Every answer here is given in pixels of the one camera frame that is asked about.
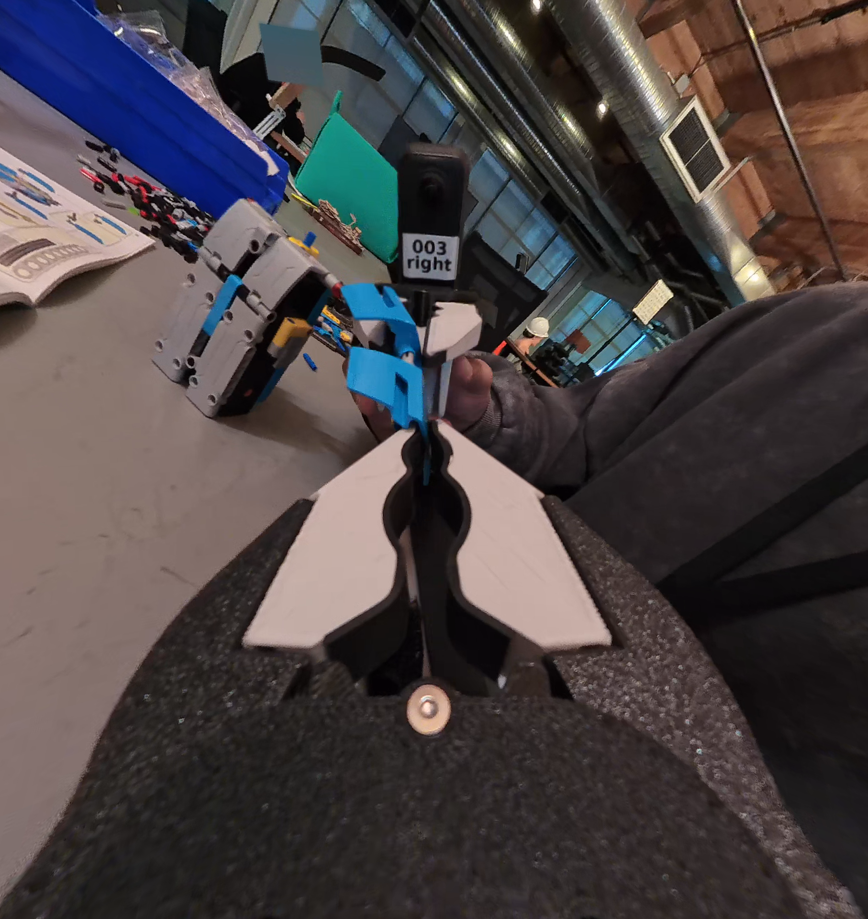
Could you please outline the blue storage bin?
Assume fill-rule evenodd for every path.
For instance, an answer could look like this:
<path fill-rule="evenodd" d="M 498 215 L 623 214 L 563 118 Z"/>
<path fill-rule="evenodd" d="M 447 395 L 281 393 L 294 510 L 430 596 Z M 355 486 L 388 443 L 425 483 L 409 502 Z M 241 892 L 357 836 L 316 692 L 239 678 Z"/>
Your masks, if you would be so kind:
<path fill-rule="evenodd" d="M 0 1 L 0 69 L 161 185 L 220 217 L 251 199 L 278 211 L 277 172 L 117 38 L 94 2 Z"/>

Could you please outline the silver ventilation duct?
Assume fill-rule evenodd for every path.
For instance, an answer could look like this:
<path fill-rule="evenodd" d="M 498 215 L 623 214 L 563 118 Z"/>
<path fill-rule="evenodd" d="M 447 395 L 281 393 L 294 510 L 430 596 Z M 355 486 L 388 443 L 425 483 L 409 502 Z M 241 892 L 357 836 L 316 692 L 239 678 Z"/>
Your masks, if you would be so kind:
<path fill-rule="evenodd" d="M 609 103 L 612 115 L 730 304 L 774 294 L 725 193 L 692 200 L 660 138 L 685 108 L 620 1 L 548 2 L 574 55 Z"/>

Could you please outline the instruction booklet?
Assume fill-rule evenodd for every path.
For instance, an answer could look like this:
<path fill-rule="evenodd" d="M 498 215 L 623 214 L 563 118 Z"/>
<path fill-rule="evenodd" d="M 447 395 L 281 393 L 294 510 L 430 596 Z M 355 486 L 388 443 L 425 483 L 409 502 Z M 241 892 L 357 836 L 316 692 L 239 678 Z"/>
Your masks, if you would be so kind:
<path fill-rule="evenodd" d="M 153 245 L 0 147 L 0 307 L 35 307 L 62 281 Z"/>

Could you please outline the white sign board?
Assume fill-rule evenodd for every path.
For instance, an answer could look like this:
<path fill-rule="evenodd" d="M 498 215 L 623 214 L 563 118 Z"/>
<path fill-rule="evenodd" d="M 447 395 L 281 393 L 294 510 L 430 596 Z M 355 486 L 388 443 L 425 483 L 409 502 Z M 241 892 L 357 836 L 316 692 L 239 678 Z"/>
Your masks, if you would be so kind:
<path fill-rule="evenodd" d="M 657 280 L 634 305 L 633 316 L 643 325 L 649 325 L 673 298 L 674 293 L 668 284 Z"/>

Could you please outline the white vent grille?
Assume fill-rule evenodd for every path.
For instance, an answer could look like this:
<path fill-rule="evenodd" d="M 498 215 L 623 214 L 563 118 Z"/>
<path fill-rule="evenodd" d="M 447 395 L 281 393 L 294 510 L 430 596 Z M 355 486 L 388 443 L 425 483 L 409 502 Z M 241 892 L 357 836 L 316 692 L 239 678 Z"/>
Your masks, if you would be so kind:
<path fill-rule="evenodd" d="M 687 101 L 660 144 L 696 204 L 719 190 L 730 173 L 730 159 L 698 98 Z"/>

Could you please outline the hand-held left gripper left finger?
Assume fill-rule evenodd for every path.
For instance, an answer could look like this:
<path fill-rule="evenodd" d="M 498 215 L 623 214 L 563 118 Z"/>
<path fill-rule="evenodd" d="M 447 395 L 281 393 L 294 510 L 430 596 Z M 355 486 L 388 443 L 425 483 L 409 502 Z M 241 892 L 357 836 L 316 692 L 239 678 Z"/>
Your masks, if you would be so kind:
<path fill-rule="evenodd" d="M 336 661 L 357 681 L 396 654 L 409 619 L 399 540 L 424 446 L 397 432 L 308 500 L 244 647 Z"/>

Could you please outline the bundle of metal pipes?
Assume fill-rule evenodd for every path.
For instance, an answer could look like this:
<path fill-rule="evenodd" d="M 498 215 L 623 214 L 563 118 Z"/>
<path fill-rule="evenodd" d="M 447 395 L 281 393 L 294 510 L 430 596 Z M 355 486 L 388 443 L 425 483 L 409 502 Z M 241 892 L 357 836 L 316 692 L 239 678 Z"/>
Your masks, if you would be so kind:
<path fill-rule="evenodd" d="M 636 266 L 631 239 L 598 187 L 594 149 L 493 2 L 419 2 L 412 40 L 519 177 L 555 202 L 576 247 L 615 274 Z"/>

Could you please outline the wooden puzzle model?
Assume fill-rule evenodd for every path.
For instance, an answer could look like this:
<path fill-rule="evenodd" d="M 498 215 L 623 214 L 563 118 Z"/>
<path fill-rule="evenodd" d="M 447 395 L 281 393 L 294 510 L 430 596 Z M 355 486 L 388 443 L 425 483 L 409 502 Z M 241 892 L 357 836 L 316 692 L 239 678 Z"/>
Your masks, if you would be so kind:
<path fill-rule="evenodd" d="M 318 204 L 310 204 L 308 210 L 313 218 L 332 235 L 336 237 L 349 250 L 357 256 L 361 256 L 364 251 L 361 236 L 362 231 L 357 225 L 357 219 L 352 214 L 350 222 L 344 222 L 338 210 L 329 202 L 321 200 Z"/>

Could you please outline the black monitor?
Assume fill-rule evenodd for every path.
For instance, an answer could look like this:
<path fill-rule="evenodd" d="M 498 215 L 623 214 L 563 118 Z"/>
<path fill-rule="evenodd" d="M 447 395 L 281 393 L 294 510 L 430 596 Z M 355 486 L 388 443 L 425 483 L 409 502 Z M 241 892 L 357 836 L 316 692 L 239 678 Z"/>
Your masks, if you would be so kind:
<path fill-rule="evenodd" d="M 473 231 L 463 241 L 458 287 L 476 294 L 483 329 L 478 348 L 493 352 L 542 307 L 547 293 Z"/>

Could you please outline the empty clear plastic bags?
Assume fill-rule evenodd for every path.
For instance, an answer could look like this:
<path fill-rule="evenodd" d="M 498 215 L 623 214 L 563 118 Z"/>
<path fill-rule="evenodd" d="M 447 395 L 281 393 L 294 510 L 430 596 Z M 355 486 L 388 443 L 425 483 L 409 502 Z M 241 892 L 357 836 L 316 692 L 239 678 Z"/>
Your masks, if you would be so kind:
<path fill-rule="evenodd" d="M 101 15 L 100 19 L 115 37 L 138 52 L 159 73 L 166 76 L 170 83 L 181 89 L 263 159 L 269 177 L 279 174 L 279 166 L 266 144 L 223 102 L 208 67 L 197 67 L 168 39 L 159 13 L 153 10 L 117 13 Z"/>

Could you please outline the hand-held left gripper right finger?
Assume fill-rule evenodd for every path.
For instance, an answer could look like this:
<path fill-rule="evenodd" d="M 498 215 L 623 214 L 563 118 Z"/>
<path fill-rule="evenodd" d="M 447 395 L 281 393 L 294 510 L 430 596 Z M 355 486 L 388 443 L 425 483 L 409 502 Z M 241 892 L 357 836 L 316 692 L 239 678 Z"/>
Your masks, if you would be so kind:
<path fill-rule="evenodd" d="M 556 660 L 613 648 L 545 496 L 455 428 L 432 427 L 436 672 L 468 695 L 565 695 Z"/>

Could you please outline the scattered black red pins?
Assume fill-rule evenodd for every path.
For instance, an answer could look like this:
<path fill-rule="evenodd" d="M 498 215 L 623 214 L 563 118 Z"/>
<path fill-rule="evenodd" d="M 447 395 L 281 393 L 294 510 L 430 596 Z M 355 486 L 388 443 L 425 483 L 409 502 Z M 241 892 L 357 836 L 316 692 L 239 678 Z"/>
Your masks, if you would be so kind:
<path fill-rule="evenodd" d="M 187 263 L 197 261 L 198 250 L 215 223 L 214 217 L 193 201 L 153 184 L 120 167 L 120 154 L 109 144 L 85 141 L 95 159 L 78 155 L 80 172 L 111 209 L 134 214 L 141 233 L 159 241 Z"/>

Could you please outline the plywood stand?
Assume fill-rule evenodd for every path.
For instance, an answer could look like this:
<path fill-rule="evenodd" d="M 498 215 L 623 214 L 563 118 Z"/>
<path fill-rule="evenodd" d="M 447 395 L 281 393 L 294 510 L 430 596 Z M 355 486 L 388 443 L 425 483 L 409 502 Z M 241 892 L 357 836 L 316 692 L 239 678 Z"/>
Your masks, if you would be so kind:
<path fill-rule="evenodd" d="M 253 129 L 253 134 L 260 141 L 280 128 L 286 118 L 286 109 L 299 98 L 303 88 L 304 85 L 283 83 L 274 94 L 267 97 L 269 114 Z"/>

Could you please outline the green plastic board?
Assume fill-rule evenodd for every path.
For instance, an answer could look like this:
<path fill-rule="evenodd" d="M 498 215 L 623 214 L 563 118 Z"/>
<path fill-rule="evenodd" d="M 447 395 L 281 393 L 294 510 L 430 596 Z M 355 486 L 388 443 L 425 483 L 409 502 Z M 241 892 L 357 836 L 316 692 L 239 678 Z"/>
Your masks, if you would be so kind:
<path fill-rule="evenodd" d="M 338 91 L 294 182 L 314 204 L 328 201 L 342 220 L 352 217 L 364 248 L 391 264 L 399 240 L 397 172 L 340 114 L 342 98 Z"/>

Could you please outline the blue curved panel piece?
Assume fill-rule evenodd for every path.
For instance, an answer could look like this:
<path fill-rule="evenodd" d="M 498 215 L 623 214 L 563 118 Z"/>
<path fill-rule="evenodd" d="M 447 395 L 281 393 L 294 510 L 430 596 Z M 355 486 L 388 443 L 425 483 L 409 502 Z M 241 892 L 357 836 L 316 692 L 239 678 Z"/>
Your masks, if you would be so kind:
<path fill-rule="evenodd" d="M 382 319 L 389 327 L 385 353 L 398 357 L 399 348 L 419 352 L 417 325 L 396 292 L 388 286 L 379 290 L 371 283 L 349 284 L 341 287 L 341 297 L 352 317 Z"/>
<path fill-rule="evenodd" d="M 388 410 L 400 430 L 417 429 L 423 437 L 421 480 L 431 476 L 430 401 L 424 370 L 381 350 L 354 347 L 348 358 L 347 385 Z"/>

